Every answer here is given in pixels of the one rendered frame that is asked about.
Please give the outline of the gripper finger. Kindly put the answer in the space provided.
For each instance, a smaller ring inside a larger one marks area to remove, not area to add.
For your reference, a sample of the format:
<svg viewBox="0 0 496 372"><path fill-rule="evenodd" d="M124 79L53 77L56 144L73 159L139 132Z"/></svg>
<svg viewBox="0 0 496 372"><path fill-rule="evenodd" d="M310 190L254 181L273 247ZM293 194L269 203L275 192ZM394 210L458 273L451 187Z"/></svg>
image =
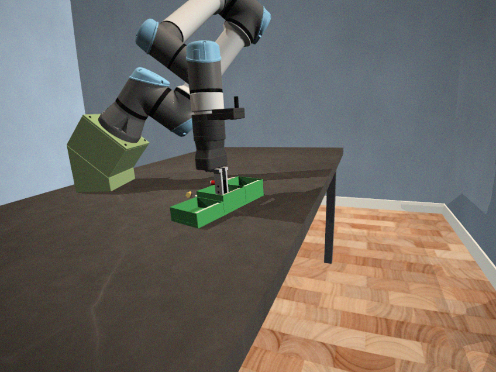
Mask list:
<svg viewBox="0 0 496 372"><path fill-rule="evenodd" d="M227 192L229 192L229 190L228 190L228 174L227 174L228 167L219 167L219 168L222 168L224 193L227 193Z"/></svg>
<svg viewBox="0 0 496 372"><path fill-rule="evenodd" d="M216 168L216 169L209 170L209 171L206 171L206 172L213 172L214 173L215 194L217 194L217 195L224 194L224 184L223 184L223 177L222 177L222 168Z"/></svg>

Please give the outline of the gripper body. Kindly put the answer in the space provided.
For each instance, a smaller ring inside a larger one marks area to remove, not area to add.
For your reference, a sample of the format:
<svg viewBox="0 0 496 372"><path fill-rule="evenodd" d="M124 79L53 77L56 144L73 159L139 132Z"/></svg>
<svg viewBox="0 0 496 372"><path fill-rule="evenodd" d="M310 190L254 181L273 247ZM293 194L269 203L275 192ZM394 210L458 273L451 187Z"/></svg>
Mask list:
<svg viewBox="0 0 496 372"><path fill-rule="evenodd" d="M196 145L195 165L197 170L213 170L226 166L225 120L245 118L244 108L239 108L238 97L234 97L235 108L224 109L222 92L190 94L192 127Z"/></svg>

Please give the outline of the green rack of bins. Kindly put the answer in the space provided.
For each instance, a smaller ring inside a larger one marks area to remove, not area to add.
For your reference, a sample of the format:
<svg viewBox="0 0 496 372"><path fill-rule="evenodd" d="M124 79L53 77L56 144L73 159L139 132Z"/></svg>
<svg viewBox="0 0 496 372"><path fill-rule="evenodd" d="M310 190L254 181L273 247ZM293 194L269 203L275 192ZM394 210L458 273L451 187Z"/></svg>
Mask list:
<svg viewBox="0 0 496 372"><path fill-rule="evenodd" d="M228 180L228 190L217 195L212 185L197 191L197 197L170 207L171 221L199 229L262 197L263 179L238 176Z"/></svg>

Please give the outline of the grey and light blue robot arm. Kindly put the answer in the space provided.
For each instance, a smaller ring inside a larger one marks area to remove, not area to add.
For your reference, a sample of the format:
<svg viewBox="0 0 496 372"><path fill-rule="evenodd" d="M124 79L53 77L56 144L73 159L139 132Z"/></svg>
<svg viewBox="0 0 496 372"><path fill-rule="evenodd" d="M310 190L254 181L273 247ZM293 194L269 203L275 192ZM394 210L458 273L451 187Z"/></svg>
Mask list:
<svg viewBox="0 0 496 372"><path fill-rule="evenodd" d="M225 19L216 42L184 44L216 14ZM160 24L147 19L136 33L136 44L185 84L173 91L163 77L138 67L98 122L129 143L140 140L148 116L185 136L193 128L190 94L222 92L223 73L243 47L260 40L270 20L270 13L256 0L189 0Z"/></svg>

